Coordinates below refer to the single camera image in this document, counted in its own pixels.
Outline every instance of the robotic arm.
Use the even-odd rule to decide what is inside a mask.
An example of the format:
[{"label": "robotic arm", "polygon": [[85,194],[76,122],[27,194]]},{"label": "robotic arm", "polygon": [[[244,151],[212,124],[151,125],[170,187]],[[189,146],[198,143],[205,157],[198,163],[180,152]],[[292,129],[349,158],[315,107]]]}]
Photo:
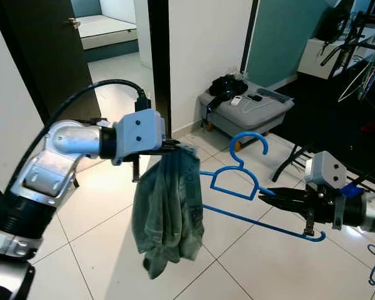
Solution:
[{"label": "robotic arm", "polygon": [[[98,82],[84,91],[125,82]],[[41,245],[43,232],[73,183],[82,157],[111,159],[115,166],[133,161],[136,180],[139,154],[161,155],[178,149],[177,141],[165,138],[164,119],[150,109],[143,91],[136,85],[135,88],[139,94],[136,112],[125,115],[113,127],[84,126],[70,120],[54,122],[83,91],[71,96],[21,159],[0,199],[0,299],[26,299],[34,277],[28,259],[34,257]],[[42,137],[42,151],[24,166]],[[345,180],[346,168],[329,153],[321,152],[307,162],[305,191],[282,187],[271,189],[276,196],[260,198],[301,214],[306,219],[307,235],[314,235],[315,222],[332,223],[335,229],[347,224],[375,232],[375,194],[355,186],[344,190]]]}]

